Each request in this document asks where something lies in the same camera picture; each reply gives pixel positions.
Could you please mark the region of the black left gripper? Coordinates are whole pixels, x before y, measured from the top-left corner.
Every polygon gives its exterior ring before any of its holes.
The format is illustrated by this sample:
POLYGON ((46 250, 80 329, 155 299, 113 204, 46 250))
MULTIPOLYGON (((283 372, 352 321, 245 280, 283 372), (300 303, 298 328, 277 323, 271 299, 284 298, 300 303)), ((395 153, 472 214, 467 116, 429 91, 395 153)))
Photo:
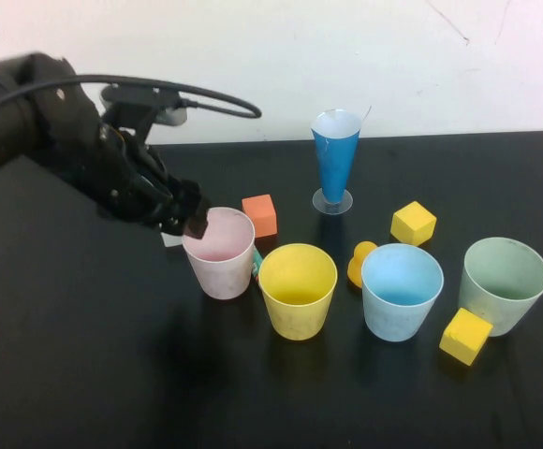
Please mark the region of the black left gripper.
POLYGON ((172 176, 159 153, 108 124, 72 127, 72 185, 112 216, 202 239, 211 201, 172 176))

